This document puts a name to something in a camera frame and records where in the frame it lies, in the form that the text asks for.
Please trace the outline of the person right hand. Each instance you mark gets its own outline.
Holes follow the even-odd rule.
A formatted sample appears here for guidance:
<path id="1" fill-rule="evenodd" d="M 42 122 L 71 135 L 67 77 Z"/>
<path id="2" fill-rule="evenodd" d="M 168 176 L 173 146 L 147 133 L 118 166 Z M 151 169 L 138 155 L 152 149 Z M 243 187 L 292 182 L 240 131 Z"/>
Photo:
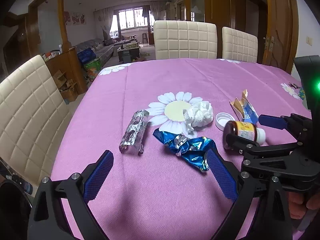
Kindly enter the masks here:
<path id="1" fill-rule="evenodd" d="M 288 192 L 287 197 L 292 219 L 302 219 L 308 210 L 317 210 L 320 207 L 319 192 L 312 196 L 306 204 L 304 204 L 304 197 L 300 193 Z"/>

